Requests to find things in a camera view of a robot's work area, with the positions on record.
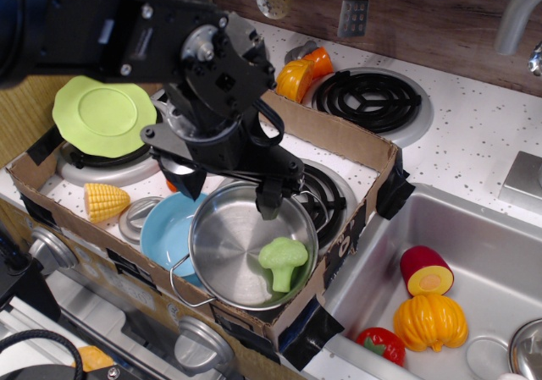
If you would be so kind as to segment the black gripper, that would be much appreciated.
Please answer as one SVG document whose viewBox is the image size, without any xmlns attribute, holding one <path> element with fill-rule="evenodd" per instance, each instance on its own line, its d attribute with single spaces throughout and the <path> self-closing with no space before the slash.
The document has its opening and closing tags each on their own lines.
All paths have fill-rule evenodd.
<svg viewBox="0 0 542 380">
<path fill-rule="evenodd" d="M 276 135 L 263 132 L 262 115 Z M 171 113 L 163 122 L 144 127 L 141 139 L 179 193 L 196 200 L 209 174 L 254 181 L 257 209 L 264 220 L 273 220 L 282 205 L 282 188 L 303 184 L 302 161 L 280 145 L 284 133 L 285 124 L 277 113 L 207 118 L 199 125 Z"/>
</svg>

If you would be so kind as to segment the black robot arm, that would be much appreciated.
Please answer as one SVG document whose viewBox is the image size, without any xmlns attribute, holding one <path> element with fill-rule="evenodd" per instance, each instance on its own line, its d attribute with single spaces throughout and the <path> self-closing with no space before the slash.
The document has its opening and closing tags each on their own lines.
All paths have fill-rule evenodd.
<svg viewBox="0 0 542 380">
<path fill-rule="evenodd" d="M 271 220 L 301 191 L 303 163 L 263 100 L 275 86 L 264 43 L 209 0 L 1 0 L 1 86 L 33 74 L 163 85 L 163 120 L 141 138 L 186 196 L 209 174 L 250 181 Z"/>
</svg>

